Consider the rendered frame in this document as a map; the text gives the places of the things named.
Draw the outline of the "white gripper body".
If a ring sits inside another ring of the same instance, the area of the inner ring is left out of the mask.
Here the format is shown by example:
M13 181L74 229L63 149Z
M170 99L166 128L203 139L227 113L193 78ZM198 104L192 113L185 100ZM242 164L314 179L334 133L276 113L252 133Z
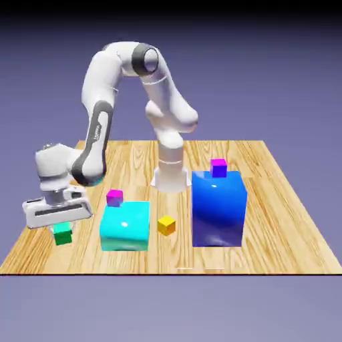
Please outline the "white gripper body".
M22 207L30 229L87 219L93 215L88 198L81 194L72 194L59 204L48 204L45 198L37 198L25 201Z

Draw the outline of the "small green cube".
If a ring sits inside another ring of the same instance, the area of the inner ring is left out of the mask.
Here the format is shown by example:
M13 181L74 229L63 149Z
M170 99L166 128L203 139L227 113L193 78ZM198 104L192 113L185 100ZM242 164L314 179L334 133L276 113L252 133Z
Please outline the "small green cube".
M53 225L53 237L56 245L63 245L72 242L72 229L69 222L62 222Z

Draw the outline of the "small magenta cube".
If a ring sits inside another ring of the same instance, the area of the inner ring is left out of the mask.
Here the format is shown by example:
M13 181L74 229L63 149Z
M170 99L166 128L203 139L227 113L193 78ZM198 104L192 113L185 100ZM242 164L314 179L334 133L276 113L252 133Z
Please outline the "small magenta cube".
M120 207L124 201L123 191L110 189L106 194L106 203L109 207Z
M227 163L223 158L210 160L210 174L213 178L226 178Z

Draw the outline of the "small yellow cube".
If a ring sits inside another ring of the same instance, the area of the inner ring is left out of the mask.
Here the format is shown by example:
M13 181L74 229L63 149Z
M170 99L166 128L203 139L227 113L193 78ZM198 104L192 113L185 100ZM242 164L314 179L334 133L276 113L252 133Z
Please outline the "small yellow cube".
M176 230L176 220L170 216L163 216L158 219L158 232L164 236L168 236L175 232Z

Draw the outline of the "large cyan box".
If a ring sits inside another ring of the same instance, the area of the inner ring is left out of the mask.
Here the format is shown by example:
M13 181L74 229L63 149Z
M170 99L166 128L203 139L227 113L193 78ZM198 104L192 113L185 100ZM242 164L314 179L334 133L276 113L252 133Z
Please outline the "large cyan box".
M147 251L150 229L150 203L123 202L119 207L105 206L100 222L103 251Z

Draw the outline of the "large blue box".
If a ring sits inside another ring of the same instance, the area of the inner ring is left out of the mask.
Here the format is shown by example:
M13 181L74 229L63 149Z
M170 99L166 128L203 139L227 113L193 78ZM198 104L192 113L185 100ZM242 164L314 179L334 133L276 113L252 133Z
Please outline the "large blue box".
M240 172L192 172L192 246L240 247L247 192Z

